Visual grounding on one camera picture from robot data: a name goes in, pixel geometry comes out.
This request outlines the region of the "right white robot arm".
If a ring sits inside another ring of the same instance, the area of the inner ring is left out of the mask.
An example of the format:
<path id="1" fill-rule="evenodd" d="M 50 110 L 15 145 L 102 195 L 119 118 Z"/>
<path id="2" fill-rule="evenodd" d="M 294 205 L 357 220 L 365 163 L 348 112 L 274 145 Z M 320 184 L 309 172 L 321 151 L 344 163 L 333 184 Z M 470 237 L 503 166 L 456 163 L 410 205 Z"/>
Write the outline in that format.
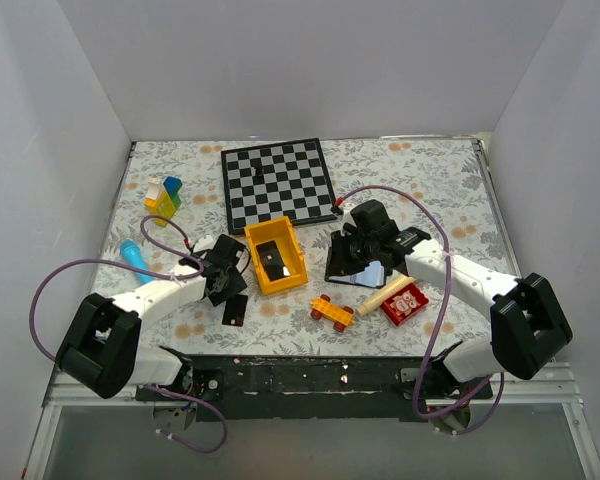
<path id="1" fill-rule="evenodd" d="M 448 289 L 490 322 L 489 336 L 458 342 L 428 360 L 414 382 L 424 394 L 455 397 L 469 382 L 496 373 L 530 380 L 571 342 L 573 332 L 543 276 L 518 278 L 450 255 L 430 234 L 416 227 L 400 229 L 377 200 L 333 210 L 342 227 L 331 235 L 328 275 L 356 274 L 378 262 Z"/>

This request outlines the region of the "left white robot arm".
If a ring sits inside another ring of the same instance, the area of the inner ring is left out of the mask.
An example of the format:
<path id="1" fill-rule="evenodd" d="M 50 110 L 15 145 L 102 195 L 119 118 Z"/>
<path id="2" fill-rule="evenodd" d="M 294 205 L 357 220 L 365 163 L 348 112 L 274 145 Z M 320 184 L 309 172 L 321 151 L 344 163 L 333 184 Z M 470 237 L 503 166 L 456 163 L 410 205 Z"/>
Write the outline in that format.
<path id="1" fill-rule="evenodd" d="M 141 335 L 154 323 L 201 300 L 218 306 L 246 289 L 242 269 L 246 245 L 227 236 L 202 238 L 165 279 L 104 297 L 93 293 L 79 305 L 55 355 L 57 368 L 108 399 L 128 385 L 158 385 L 173 400 L 193 386 L 184 355 L 169 347 L 142 347 Z"/>

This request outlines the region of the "black leather card holder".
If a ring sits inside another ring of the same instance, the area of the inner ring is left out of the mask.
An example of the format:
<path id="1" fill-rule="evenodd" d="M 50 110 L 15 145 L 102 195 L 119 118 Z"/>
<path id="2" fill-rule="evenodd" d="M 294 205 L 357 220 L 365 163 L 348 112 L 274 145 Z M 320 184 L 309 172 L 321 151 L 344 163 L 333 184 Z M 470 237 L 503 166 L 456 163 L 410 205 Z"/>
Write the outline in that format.
<path id="1" fill-rule="evenodd" d="M 386 285 L 391 272 L 378 261 L 372 262 L 364 271 L 349 276 L 329 276 L 324 280 L 330 283 L 360 286 L 371 289 L 381 289 Z"/>

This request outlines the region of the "yellow plastic bin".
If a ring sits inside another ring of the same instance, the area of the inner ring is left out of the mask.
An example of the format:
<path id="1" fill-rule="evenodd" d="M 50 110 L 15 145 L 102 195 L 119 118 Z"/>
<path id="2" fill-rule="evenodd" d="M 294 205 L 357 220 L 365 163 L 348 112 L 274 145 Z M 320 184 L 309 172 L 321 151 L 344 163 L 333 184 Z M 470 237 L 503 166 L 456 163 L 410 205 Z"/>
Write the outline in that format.
<path id="1" fill-rule="evenodd" d="M 308 283 L 304 254 L 287 216 L 249 225 L 245 234 L 263 295 Z"/>

